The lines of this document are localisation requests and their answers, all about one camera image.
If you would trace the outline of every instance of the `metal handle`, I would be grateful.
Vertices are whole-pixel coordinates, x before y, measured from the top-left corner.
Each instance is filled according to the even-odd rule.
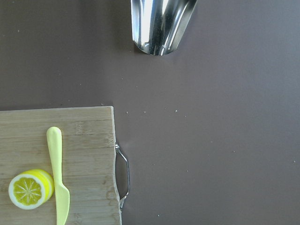
[[[115,149],[116,149],[116,152],[119,153],[120,156],[124,159],[124,161],[126,163],[126,167],[127,167],[127,186],[128,186],[128,189],[127,189],[126,194],[122,198],[120,196],[120,210],[122,210],[124,201],[127,198],[127,195],[129,194],[129,187],[130,187],[129,163],[128,163],[128,160],[127,160],[126,156],[122,153],[118,143],[115,144]]]

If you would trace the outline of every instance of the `bamboo board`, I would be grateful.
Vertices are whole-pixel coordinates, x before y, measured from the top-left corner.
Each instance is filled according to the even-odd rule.
[[[0,112],[0,224],[55,225],[55,196],[33,210],[13,205],[8,186],[17,174],[51,175],[46,131],[62,131],[63,182],[70,191],[66,225],[121,225],[115,181],[115,131],[110,106]]]

